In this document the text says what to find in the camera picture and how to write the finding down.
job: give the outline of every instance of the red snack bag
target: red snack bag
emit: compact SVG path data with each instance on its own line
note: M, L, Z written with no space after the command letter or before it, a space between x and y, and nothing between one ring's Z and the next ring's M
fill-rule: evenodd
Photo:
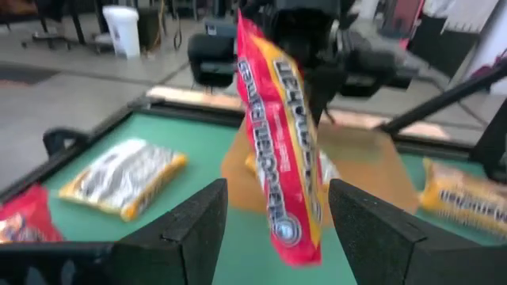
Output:
M320 264L322 184L316 129L290 56L238 15L238 92L267 201L271 240L289 265Z
M0 244L23 241L62 241L51 222L48 192L34 185L0 207Z

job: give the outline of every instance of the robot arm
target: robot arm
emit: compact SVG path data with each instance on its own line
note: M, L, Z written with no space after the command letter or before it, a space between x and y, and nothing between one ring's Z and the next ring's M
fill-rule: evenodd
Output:
M380 87L390 85L396 75L393 53L372 50L365 39L349 30L356 18L349 15L353 3L353 0L253 0L240 3L242 15L253 21L268 40L303 68L305 85L310 90L311 113L316 122L337 93L369 98ZM197 83L217 87L232 83L234 68L207 69L204 65L234 65L233 34L200 34L191 38L189 60Z

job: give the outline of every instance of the white trash can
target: white trash can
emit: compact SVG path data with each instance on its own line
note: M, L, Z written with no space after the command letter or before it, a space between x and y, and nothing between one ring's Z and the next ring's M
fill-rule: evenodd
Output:
M126 6L104 6L102 9L105 20L108 22L109 34L116 55L127 59L139 57L139 33L137 10Z

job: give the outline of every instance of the black metal rod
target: black metal rod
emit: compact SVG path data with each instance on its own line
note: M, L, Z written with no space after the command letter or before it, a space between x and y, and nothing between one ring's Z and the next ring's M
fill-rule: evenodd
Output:
M42 25L42 30L44 32L48 32L48 24L46 23L46 19L44 17L40 17L40 25Z
M105 20L104 13L102 12L102 8L104 8L103 0L95 0L95 15L98 19L98 27L101 33L109 32L108 23Z
M79 21L79 15L78 15L78 11L76 10L76 7L75 7L74 0L69 1L68 5L69 5L69 12L72 16L72 21L74 22L74 27L76 28L76 34L78 35L78 41L80 44L85 45L86 44L85 36L82 33L81 21Z
M441 95L420 104L416 108L413 108L396 119L393 119L391 122L379 125L377 128L388 134L396 134L405 127L408 127L419 120L423 120L427 116L430 116L453 103L461 101L481 89L485 89L487 86L490 86L506 76L507 60L504 60L491 70L488 70L484 75L478 76L477 78L471 78L456 87L443 92Z

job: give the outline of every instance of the green table surface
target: green table surface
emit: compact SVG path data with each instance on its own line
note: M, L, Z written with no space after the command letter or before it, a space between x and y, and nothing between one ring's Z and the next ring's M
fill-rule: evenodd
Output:
M50 190L49 204L55 224L71 241L115 241L122 238L219 178L222 159L236 131L232 127L209 123L160 116L132 116L44 182L44 186ZM189 157L185 169L161 191L144 214L133 222L123 222L117 216L57 198L58 190L89 163L109 147L129 138L146 139L150 143L179 150ZM422 190L425 184L422 158L403 154L402 160L414 185ZM444 162L475 175L484 175L478 165ZM417 216L484 245L500 242L490 235L444 221L423 211L419 211ZM327 229L323 234L322 256L322 266L297 269L285 266L271 246L266 217L229 207L214 284L356 284L333 229Z

